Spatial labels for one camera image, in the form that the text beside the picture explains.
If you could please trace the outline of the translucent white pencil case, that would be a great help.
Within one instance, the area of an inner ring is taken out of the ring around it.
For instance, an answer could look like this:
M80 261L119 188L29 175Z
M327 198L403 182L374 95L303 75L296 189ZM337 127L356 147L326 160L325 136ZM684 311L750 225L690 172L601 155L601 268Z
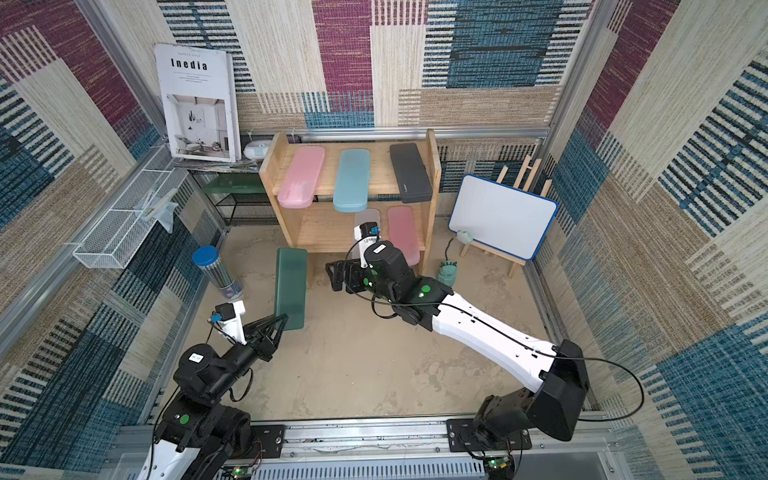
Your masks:
M380 213L376 209L366 209L357 212L354 218L356 236L370 236L380 233Z

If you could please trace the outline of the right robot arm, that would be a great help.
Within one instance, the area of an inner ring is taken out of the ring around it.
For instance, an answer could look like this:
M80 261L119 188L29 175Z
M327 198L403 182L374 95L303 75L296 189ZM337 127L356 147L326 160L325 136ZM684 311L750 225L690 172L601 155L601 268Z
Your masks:
M359 258L330 262L325 270L333 290L387 304L393 316L470 347L521 383L515 392L483 400L471 426L482 448L505 448L529 429L572 439L589 390L578 345L555 345L510 327L437 279L416 275L389 241L369 243Z

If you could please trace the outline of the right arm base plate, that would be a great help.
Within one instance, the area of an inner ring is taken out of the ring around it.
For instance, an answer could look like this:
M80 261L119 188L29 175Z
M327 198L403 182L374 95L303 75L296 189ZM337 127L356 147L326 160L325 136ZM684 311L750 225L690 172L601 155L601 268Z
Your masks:
M532 448L530 437L522 431L502 437L483 426L476 426L469 418L449 418L445 421L445 426L451 452L479 454L488 451Z

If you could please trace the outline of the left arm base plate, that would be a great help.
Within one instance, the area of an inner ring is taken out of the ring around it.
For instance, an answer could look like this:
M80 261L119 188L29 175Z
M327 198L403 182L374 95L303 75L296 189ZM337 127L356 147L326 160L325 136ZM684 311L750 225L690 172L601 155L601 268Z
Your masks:
M251 426L251 448L245 457L251 460L277 459L281 456L286 426L260 424Z

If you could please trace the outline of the pink pencil case shelf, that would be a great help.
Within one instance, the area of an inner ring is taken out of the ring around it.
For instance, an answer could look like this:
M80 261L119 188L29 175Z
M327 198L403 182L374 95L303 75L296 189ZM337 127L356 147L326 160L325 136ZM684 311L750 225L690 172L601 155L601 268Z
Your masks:
M312 203L325 159L322 146L300 146L292 157L278 194L286 209L305 209Z
M408 206L396 206L387 210L389 240L398 248L407 264L420 262L417 229L412 210Z

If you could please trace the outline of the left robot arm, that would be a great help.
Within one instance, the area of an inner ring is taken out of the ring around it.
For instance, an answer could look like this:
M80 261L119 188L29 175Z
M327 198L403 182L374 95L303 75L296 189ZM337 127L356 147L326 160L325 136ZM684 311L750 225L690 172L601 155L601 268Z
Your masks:
M174 372L178 391L162 411L140 479L212 479L224 464L242 460L255 469L282 453L283 425L253 426L251 415L222 403L233 387L253 376L253 365L272 359L288 321L271 315L244 326L245 342L220 355L207 343L187 349Z

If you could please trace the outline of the dark green pencil case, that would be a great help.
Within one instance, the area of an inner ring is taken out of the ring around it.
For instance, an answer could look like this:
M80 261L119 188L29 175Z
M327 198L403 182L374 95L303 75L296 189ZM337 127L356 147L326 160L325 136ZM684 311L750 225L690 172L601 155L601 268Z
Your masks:
M304 327L308 253L304 249L279 248L275 277L275 315L286 315L286 331Z

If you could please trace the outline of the light blue pencil case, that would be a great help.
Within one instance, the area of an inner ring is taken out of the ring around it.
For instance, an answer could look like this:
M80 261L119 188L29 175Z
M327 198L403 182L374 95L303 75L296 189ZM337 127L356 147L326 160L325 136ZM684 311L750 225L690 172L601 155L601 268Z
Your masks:
M336 211L357 213L367 208L370 167L368 149L345 149L341 152L333 193Z

